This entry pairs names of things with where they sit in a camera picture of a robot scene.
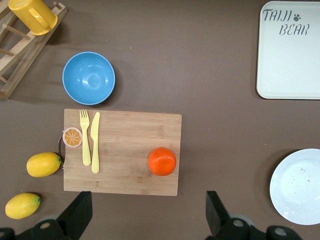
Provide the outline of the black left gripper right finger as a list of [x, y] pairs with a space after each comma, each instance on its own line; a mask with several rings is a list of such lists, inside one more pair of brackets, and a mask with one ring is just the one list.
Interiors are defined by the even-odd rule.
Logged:
[[266, 233], [256, 229], [241, 214], [229, 214], [216, 191], [207, 191], [205, 216], [211, 232], [208, 240], [265, 240]]

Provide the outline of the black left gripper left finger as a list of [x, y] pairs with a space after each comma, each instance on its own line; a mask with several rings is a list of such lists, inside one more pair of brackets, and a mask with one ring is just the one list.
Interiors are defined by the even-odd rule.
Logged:
[[56, 218], [37, 223], [16, 240], [78, 240], [93, 216], [92, 193], [82, 191]]

